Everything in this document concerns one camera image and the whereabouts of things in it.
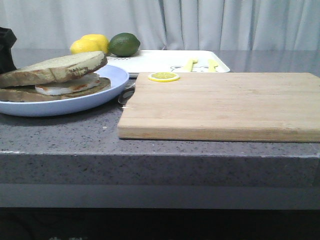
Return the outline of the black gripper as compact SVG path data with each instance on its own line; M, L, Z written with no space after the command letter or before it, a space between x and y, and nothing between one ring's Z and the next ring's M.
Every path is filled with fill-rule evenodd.
M17 38L10 28L0 28L0 73L4 74L16 70L12 58L11 48L17 41Z

